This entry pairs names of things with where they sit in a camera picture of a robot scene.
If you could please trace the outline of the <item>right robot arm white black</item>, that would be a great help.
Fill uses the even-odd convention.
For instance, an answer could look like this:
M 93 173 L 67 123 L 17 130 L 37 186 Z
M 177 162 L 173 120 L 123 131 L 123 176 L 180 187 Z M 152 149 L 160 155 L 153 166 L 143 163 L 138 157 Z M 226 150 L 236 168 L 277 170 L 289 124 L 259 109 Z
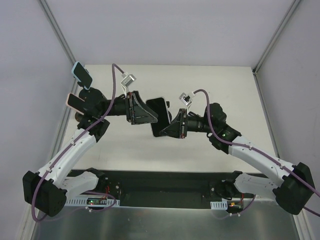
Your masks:
M 310 168 L 302 162 L 293 164 L 269 156 L 230 127 L 226 119 L 227 115 L 218 103 L 211 103 L 203 116 L 187 113 L 186 109 L 181 108 L 172 122 L 159 133 L 176 139 L 184 139 L 188 132 L 206 133 L 217 150 L 246 162 L 264 175 L 257 177 L 234 171 L 231 179 L 215 186 L 216 190 L 223 189 L 227 198 L 241 193 L 269 198 L 286 212 L 298 215 L 314 193 Z

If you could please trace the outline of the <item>green case phone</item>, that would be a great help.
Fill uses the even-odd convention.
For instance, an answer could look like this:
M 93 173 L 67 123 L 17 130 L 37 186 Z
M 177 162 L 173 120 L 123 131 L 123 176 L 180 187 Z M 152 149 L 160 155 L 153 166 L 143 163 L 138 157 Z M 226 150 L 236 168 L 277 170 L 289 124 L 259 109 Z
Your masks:
M 145 103 L 158 115 L 157 122 L 151 123 L 152 135 L 161 137 L 160 132 L 169 126 L 172 119 L 172 115 L 168 111 L 167 101 L 163 97 L 157 97 L 148 99 Z

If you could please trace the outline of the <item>black tall corner phone stand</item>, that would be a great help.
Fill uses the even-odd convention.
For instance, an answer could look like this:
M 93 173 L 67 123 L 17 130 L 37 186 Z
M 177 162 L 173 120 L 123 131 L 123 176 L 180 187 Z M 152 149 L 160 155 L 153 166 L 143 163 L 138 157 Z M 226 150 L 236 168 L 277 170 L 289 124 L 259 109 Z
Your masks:
M 169 123 L 171 123 L 172 121 L 172 114 L 171 112 L 169 111 L 170 109 L 170 101 L 166 101 L 166 108 L 167 108 L 167 113 L 168 113 L 168 119 L 169 119 Z

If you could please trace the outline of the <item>light blue case phone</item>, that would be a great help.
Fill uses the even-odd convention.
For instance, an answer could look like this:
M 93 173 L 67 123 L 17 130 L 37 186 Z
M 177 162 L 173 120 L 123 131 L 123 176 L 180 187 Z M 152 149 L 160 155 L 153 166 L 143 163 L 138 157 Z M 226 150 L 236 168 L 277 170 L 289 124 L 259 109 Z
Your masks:
M 74 63 L 71 73 L 80 87 L 85 90 L 89 90 L 91 88 L 93 78 L 79 61 Z

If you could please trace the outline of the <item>black stand with brown base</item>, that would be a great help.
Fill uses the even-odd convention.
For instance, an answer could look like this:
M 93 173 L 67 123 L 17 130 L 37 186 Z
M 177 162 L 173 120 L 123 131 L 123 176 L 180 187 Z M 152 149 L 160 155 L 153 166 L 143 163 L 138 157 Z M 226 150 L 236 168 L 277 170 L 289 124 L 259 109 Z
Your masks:
M 78 113 L 78 112 L 76 112 L 75 115 L 74 115 L 74 118 L 79 123 L 82 120 L 83 115 Z

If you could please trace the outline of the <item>black round base phone stand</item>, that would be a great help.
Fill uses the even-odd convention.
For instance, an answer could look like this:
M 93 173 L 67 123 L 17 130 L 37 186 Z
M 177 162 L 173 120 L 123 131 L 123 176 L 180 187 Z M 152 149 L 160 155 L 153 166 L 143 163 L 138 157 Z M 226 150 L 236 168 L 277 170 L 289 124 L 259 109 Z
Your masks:
M 78 97 L 82 100 L 86 100 L 87 97 L 89 96 L 89 94 L 91 93 L 91 90 L 87 90 L 87 89 L 82 89 L 79 93 L 78 93 Z

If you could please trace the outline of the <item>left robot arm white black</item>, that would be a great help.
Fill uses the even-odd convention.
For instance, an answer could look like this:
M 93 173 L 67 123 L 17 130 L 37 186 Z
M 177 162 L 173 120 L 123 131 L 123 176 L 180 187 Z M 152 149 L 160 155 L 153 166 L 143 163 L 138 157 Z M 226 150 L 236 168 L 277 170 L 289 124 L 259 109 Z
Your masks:
M 125 116 L 131 125 L 153 124 L 158 114 L 132 91 L 107 99 L 96 89 L 82 89 L 79 95 L 70 93 L 67 106 L 80 114 L 77 129 L 68 143 L 37 172 L 28 171 L 22 178 L 24 199 L 31 204 L 31 214 L 40 210 L 49 217 L 56 216 L 66 202 L 82 193 L 107 195 L 107 177 L 95 168 L 68 178 L 80 158 L 106 133 L 110 122 L 106 116 Z

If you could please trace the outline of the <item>pink case phone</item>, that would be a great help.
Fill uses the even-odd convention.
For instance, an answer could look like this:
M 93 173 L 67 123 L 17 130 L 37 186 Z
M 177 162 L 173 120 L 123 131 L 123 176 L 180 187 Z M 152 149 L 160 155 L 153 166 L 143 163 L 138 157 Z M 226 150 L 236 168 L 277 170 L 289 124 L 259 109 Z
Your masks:
M 78 96 L 74 95 L 73 93 L 69 93 L 66 98 L 65 102 L 66 106 L 74 109 L 76 112 L 80 114 L 84 114 L 85 111 L 85 101 Z

